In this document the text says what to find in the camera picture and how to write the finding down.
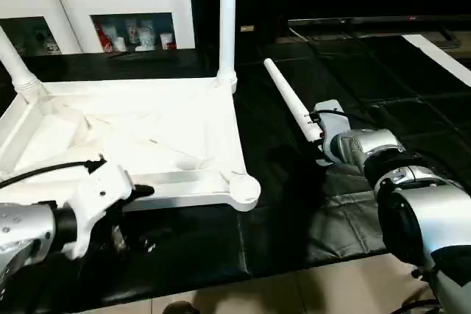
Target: tile floor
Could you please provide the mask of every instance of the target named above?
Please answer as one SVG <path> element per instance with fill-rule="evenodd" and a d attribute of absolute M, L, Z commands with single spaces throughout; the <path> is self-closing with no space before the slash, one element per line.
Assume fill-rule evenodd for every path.
<path fill-rule="evenodd" d="M 161 314 L 189 301 L 201 314 L 388 314 L 412 296 L 430 298 L 411 270 L 387 254 L 85 313 Z"/>

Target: bottle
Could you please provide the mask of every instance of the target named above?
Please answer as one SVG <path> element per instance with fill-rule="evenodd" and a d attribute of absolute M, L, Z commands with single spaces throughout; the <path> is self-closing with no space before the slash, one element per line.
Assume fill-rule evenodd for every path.
<path fill-rule="evenodd" d="M 95 23 L 95 30 L 98 35 L 98 39 L 100 39 L 100 43 L 102 44 L 103 51 L 107 53 L 112 52 L 113 44 L 111 43 L 110 39 L 106 37 L 105 33 L 97 22 Z"/>
<path fill-rule="evenodd" d="M 151 33 L 151 36 L 155 38 L 154 22 L 152 20 L 142 20 L 141 27 L 147 27 Z"/>
<path fill-rule="evenodd" d="M 174 36 L 171 32 L 164 32 L 160 34 L 160 42 L 162 43 L 162 49 L 170 49 L 169 44 L 173 41 Z"/>
<path fill-rule="evenodd" d="M 124 21 L 126 25 L 127 35 L 130 38 L 131 44 L 138 44 L 138 24 L 135 18 L 128 18 Z"/>
<path fill-rule="evenodd" d="M 153 51 L 155 49 L 155 37 L 152 34 L 152 30 L 148 27 L 139 28 L 139 40 L 141 42 L 141 50 Z"/>
<path fill-rule="evenodd" d="M 127 51 L 126 43 L 124 42 L 123 37 L 117 37 L 115 41 L 113 42 L 113 46 L 116 49 L 116 51 Z"/>
<path fill-rule="evenodd" d="M 48 36 L 47 39 L 44 40 L 44 49 L 46 50 L 48 55 L 61 54 L 59 46 L 57 45 L 55 39 L 52 36 Z"/>

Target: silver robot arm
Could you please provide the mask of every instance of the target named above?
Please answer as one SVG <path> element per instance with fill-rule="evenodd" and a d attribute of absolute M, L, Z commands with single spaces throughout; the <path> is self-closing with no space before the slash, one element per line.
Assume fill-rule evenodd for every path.
<path fill-rule="evenodd" d="M 126 171 L 108 162 L 81 182 L 62 208 L 0 204 L 0 299 L 6 281 L 23 266 L 39 263 L 53 252 L 71 260 L 83 257 L 95 223 L 126 200 L 132 189 Z"/>
<path fill-rule="evenodd" d="M 471 313 L 470 195 L 389 130 L 351 129 L 336 100 L 306 114 L 276 65 L 264 64 L 307 140 L 322 142 L 325 158 L 317 162 L 355 165 L 370 183 L 386 248 L 418 267 L 447 313 Z"/>

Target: black cloth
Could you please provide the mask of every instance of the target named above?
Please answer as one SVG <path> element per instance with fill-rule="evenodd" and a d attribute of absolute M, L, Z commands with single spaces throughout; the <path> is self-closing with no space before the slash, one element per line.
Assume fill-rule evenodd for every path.
<path fill-rule="evenodd" d="M 335 40 L 237 50 L 234 95 L 248 172 L 261 184 L 258 206 L 226 205 L 127 214 L 129 238 L 152 251 L 115 255 L 94 242 L 88 256 L 62 256 L 21 269 L 2 313 L 78 312 L 211 285 L 386 252 L 377 205 L 354 168 L 320 168 L 262 59 L 271 57 L 307 107 L 337 99 L 374 118 L 407 146 L 432 151 L 438 169 L 471 181 L 471 90 L 402 38 Z M 39 79 L 150 79 L 215 74 L 196 51 L 82 54 L 27 60 Z M 13 97 L 5 78 L 3 108 Z M 366 127 L 351 122 L 353 127 Z"/>

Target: white rod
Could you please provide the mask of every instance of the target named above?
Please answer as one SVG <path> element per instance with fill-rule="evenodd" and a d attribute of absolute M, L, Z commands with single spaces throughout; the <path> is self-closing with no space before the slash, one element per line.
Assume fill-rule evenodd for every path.
<path fill-rule="evenodd" d="M 236 0 L 219 0 L 219 71 L 218 78 L 237 83 L 234 71 L 236 37 Z"/>
<path fill-rule="evenodd" d="M 277 66 L 271 59 L 265 59 L 263 64 L 265 65 L 266 70 L 268 70 L 273 82 L 280 91 L 281 96 L 285 100 L 286 105 L 294 116 L 297 124 L 300 126 L 306 139 L 310 142 L 320 139 L 320 134 L 322 132 L 321 128 L 319 125 L 314 124 L 311 118 L 309 118 L 309 111 L 293 91 L 285 77 L 280 73 Z"/>
<path fill-rule="evenodd" d="M 36 99 L 39 94 L 40 81 L 28 70 L 1 26 L 0 60 L 12 77 L 16 92 L 20 93 L 28 102 Z"/>
<path fill-rule="evenodd" d="M 293 33 L 295 36 L 301 38 L 302 40 L 304 40 L 305 42 L 309 42 L 309 39 L 307 39 L 306 37 L 304 37 L 303 35 L 300 35 L 299 33 L 297 33 L 296 31 L 294 31 L 291 27 L 288 27 L 288 29 L 291 31 L 291 33 Z"/>

